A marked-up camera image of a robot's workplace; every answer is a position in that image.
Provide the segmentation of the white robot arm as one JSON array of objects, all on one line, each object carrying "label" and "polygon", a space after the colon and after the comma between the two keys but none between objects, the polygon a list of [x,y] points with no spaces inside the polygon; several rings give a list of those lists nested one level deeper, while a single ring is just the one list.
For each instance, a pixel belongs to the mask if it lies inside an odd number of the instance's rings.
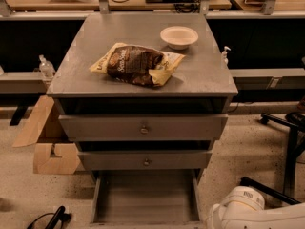
[{"label": "white robot arm", "polygon": [[208,229],[305,229],[305,203],[266,209],[255,189],[236,186],[207,217]]}]

